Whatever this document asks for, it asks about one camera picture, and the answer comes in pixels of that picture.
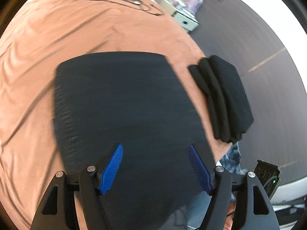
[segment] black garment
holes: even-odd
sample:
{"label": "black garment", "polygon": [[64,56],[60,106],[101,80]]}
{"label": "black garment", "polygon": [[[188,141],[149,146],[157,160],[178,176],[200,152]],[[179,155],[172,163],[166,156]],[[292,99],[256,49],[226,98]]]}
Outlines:
{"label": "black garment", "polygon": [[203,143],[213,158],[194,106],[158,54],[94,53],[59,65],[54,124],[68,173],[123,145],[122,164],[101,198],[114,230],[156,230],[201,192],[189,144]]}
{"label": "black garment", "polygon": [[213,55],[188,69],[207,98],[215,139],[226,143],[241,140],[254,118],[236,68]]}

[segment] white nightstand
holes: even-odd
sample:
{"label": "white nightstand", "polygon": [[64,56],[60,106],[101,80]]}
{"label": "white nightstand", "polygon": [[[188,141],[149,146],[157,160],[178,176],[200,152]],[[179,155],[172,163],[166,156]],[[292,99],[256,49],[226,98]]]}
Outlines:
{"label": "white nightstand", "polygon": [[160,3],[161,7],[171,15],[186,32],[193,31],[198,26],[198,21],[195,17],[190,16],[183,10],[176,9],[169,1],[163,0]]}

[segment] mattress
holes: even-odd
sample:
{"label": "mattress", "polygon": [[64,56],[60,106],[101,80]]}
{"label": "mattress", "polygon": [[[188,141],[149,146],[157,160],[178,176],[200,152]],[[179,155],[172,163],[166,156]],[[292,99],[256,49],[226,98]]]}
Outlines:
{"label": "mattress", "polygon": [[203,52],[155,2],[30,0],[0,39],[0,201],[19,230],[30,229],[51,178],[64,170],[52,125],[55,69],[77,56],[112,51],[164,55],[215,160],[230,148],[214,139],[205,97],[187,69]]}

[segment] wooden floor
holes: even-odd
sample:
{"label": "wooden floor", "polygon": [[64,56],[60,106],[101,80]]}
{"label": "wooden floor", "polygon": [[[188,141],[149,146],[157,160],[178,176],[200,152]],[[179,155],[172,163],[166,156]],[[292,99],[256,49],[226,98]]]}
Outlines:
{"label": "wooden floor", "polygon": [[205,0],[196,18],[192,38],[237,68],[251,105],[242,168],[253,170],[260,159],[281,168],[282,184],[307,176],[307,95],[282,42],[241,0]]}

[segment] tan floor strip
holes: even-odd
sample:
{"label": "tan floor strip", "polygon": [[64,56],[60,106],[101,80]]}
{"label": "tan floor strip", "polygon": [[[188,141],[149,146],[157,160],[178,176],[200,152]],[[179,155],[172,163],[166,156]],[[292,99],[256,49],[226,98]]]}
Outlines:
{"label": "tan floor strip", "polygon": [[255,65],[254,67],[249,69],[248,72],[250,73],[251,71],[254,71],[255,69],[257,69],[258,67],[262,66],[264,63],[268,62],[269,60],[273,59],[275,56],[277,56],[278,54],[280,54],[284,50],[286,50],[285,47],[280,49],[279,51],[277,51],[275,54],[271,55],[269,58],[265,59],[264,61],[261,61],[258,65]]}

